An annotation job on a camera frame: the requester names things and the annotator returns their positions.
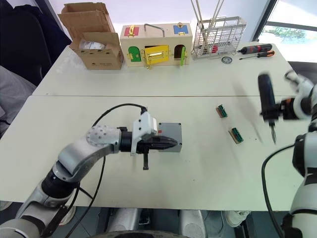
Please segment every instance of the yellow door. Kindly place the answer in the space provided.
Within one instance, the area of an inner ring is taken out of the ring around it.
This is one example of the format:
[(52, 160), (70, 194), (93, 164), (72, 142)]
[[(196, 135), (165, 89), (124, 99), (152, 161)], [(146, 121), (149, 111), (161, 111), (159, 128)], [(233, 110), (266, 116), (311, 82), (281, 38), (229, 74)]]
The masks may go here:
[(168, 61), (168, 45), (147, 47), (144, 52), (147, 65)]

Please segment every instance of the wire rack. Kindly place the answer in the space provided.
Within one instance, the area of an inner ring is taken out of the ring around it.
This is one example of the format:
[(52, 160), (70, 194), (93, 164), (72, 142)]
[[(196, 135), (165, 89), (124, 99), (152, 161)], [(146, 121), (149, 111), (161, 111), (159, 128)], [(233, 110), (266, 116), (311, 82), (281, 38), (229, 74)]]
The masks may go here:
[(239, 16), (219, 17), (213, 26), (210, 20), (197, 23), (194, 41), (194, 57), (213, 57), (236, 52), (246, 22)]

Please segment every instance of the open cardboard box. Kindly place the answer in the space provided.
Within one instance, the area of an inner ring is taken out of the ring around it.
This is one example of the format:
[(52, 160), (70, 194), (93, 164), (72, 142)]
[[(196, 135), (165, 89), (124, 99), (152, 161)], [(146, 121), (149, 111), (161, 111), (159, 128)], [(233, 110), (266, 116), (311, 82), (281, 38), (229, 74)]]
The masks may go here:
[(67, 3), (58, 14), (72, 40), (83, 32), (115, 32), (106, 5), (102, 2)]
[[(82, 38), (76, 38), (70, 48), (82, 59), (87, 69), (121, 69), (123, 54), (117, 33), (112, 32), (83, 32)], [(102, 50), (80, 49), (81, 40), (94, 41), (104, 44)]]

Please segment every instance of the orange screwdriver handle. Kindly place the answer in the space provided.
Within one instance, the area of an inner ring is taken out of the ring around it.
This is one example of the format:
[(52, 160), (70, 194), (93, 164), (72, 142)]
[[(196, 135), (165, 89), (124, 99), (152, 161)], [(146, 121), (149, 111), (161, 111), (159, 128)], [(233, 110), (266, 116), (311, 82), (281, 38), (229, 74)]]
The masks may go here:
[(262, 53), (258, 53), (258, 58), (261, 57), (271, 57), (275, 54), (275, 51), (267, 51), (267, 52), (262, 52)]

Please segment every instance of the round metal disc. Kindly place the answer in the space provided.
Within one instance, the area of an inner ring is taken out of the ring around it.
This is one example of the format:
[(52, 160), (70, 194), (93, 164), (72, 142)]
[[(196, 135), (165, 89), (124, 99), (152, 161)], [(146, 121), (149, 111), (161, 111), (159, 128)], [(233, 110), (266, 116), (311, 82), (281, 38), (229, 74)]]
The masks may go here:
[(223, 63), (231, 63), (232, 62), (232, 58), (229, 57), (229, 56), (222, 57), (221, 62), (223, 62)]

